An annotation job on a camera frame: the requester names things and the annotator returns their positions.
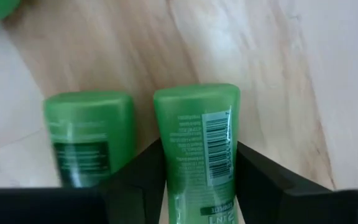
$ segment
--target wooden floor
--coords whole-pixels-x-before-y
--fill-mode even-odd
[[[358,1],[24,0],[4,29],[0,187],[58,184],[45,97],[128,91],[141,151],[159,136],[155,90],[223,82],[242,90],[240,141],[326,187],[358,187]]]

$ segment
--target barcode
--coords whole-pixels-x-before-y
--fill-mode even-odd
[[[231,110],[203,114],[204,149],[208,186],[233,179]]]

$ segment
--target label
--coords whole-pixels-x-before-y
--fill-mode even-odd
[[[237,223],[231,110],[177,116],[166,151],[170,223]]]
[[[64,187],[92,187],[111,175],[107,142],[53,146]]]

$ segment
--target dark green label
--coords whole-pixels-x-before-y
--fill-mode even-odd
[[[222,212],[229,211],[233,208],[234,202],[224,203],[222,205],[212,206],[212,207],[204,207],[200,209],[201,215],[214,215]]]
[[[55,143],[53,146],[64,187],[92,187],[110,176],[107,142]]]

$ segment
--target shampoo bottle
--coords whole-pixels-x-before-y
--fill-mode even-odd
[[[156,91],[170,224],[235,224],[240,90],[230,84]]]
[[[134,105],[118,91],[62,93],[44,114],[64,187],[92,187],[135,156]]]

